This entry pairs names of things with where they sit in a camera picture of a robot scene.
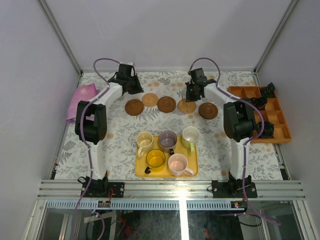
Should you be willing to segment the dark brown wooden coaster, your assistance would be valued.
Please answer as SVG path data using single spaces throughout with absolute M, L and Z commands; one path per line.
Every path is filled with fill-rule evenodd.
M 144 110 L 144 104 L 141 100 L 139 99 L 132 99 L 129 100 L 126 104 L 125 104 L 125 112 L 130 115 L 130 116 L 138 116 L 140 115 L 143 110 Z

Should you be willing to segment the purple mug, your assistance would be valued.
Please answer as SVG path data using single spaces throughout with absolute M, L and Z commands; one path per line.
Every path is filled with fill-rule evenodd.
M 170 150 L 174 150 L 177 142 L 178 137 L 171 130 L 163 131 L 158 137 L 159 147 L 164 153 L 169 153 Z

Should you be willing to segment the light green mug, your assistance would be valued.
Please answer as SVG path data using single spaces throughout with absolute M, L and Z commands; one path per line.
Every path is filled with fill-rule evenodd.
M 195 151 L 195 147 L 200 139 L 200 131 L 193 126 L 188 126 L 182 131 L 182 145 L 191 153 Z

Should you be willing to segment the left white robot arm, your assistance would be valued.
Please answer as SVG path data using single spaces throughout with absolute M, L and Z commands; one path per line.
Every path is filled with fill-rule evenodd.
M 97 180 L 92 191 L 105 197 L 110 186 L 103 179 L 107 167 L 103 157 L 102 141 L 107 134 L 107 116 L 111 105 L 125 93 L 135 95 L 143 92 L 132 64 L 120 63 L 118 71 L 106 81 L 106 87 L 90 100 L 81 100 L 77 105 L 75 133 L 88 150 L 88 177 Z

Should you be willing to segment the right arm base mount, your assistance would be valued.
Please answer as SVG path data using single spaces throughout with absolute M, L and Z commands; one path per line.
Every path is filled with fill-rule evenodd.
M 227 198 L 244 198 L 243 180 L 235 179 L 231 173 L 228 173 L 228 181 L 212 180 L 212 194 L 214 198 L 227 199 Z M 247 198 L 257 198 L 257 188 L 254 182 L 252 182 L 252 176 L 244 178 L 244 190 Z

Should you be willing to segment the woven rattan coaster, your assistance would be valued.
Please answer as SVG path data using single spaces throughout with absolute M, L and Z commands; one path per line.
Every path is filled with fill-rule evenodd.
M 181 99 L 177 104 L 178 110 L 183 114 L 191 114 L 193 113 L 197 105 L 193 101 L 187 101 L 185 98 Z
M 142 97 L 142 103 L 145 107 L 154 107 L 158 103 L 158 96 L 155 93 L 146 93 Z

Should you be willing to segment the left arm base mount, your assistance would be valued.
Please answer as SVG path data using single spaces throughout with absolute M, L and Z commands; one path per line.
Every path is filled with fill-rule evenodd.
M 106 175 L 103 179 L 92 179 L 90 185 L 85 192 L 85 189 L 89 183 L 90 178 L 79 177 L 77 181 L 82 185 L 81 195 L 84 198 L 123 198 L 125 192 L 125 183 L 124 182 L 112 182 L 108 180 Z

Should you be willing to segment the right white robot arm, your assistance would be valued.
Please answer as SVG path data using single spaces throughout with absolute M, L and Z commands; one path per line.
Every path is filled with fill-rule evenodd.
M 233 197 L 240 197 L 246 191 L 241 181 L 246 177 L 247 144 L 256 129 L 255 106 L 244 98 L 222 90 L 218 81 L 207 79 L 202 68 L 190 70 L 191 80 L 186 83 L 186 100 L 196 102 L 207 98 L 223 109 L 223 129 L 231 144 L 230 175 L 234 181 L 228 184 L 228 192 Z

